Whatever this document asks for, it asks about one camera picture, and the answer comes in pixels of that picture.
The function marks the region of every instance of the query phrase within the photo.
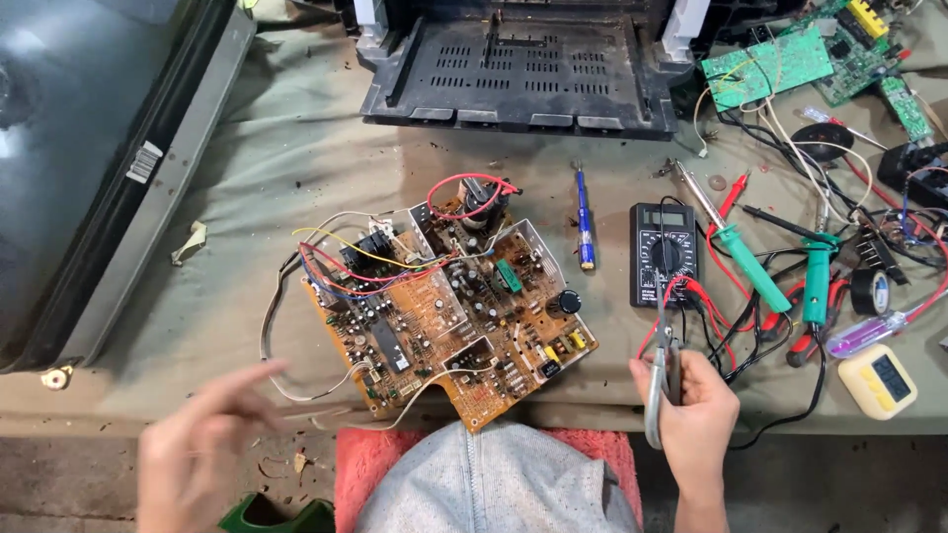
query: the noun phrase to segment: black probe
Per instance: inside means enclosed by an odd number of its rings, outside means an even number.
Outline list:
[[[814,231],[807,230],[806,228],[803,228],[802,226],[797,226],[793,222],[788,222],[778,216],[773,216],[772,214],[762,209],[752,208],[750,206],[740,206],[740,208],[743,209],[744,212],[750,214],[753,218],[762,218],[775,226],[780,226],[784,230],[792,231],[793,233],[796,233],[797,235],[800,235],[801,237],[806,237],[812,241],[830,245],[836,248],[836,243],[834,243],[828,237],[820,235],[819,233],[816,233]]]

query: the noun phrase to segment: ventilation slot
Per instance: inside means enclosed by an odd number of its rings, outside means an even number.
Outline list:
[[[477,80],[474,84],[476,88],[479,89],[506,89],[510,87],[510,82],[508,80]]]
[[[439,68],[467,68],[466,59],[439,59],[437,66]]]
[[[556,82],[523,82],[523,90],[538,93],[557,93],[559,83]]]
[[[526,70],[530,72],[559,72],[557,63],[528,63]]]
[[[469,56],[471,49],[470,46],[442,46],[439,53],[443,56]]]
[[[527,50],[527,59],[559,59],[555,50]]]
[[[594,83],[575,83],[573,85],[573,90],[580,94],[585,95],[608,95],[609,86],[608,85],[597,85]]]
[[[462,87],[464,78],[449,78],[447,76],[432,76],[430,85],[435,87]]]
[[[600,62],[606,61],[605,54],[591,54],[587,52],[576,52],[571,57],[573,58],[573,61],[600,61]]]
[[[606,67],[599,64],[574,64],[574,74],[605,74]]]

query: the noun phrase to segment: barcode sticker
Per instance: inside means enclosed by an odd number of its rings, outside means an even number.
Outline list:
[[[145,183],[155,171],[155,165],[165,153],[158,150],[158,147],[149,141],[145,141],[135,154],[135,161],[132,161],[132,168],[125,175],[131,177],[138,183]]]

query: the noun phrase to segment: concrete floor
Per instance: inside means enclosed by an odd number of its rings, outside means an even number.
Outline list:
[[[311,498],[331,500],[334,438],[319,432],[264,438],[248,451],[232,501],[264,489],[288,512]],[[133,439],[0,439],[0,531],[133,530],[135,446]],[[646,532],[671,532],[677,490],[667,463],[641,435],[632,446]],[[315,463],[301,478],[283,462],[298,448]],[[944,436],[765,436],[753,449],[728,455],[731,529],[948,532],[946,467]]]

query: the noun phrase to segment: black knob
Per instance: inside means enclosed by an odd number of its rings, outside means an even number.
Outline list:
[[[666,268],[669,272],[674,272],[682,265],[681,254],[682,251],[675,241],[670,239],[656,241],[651,250],[652,266],[658,268],[659,272],[665,272]]]

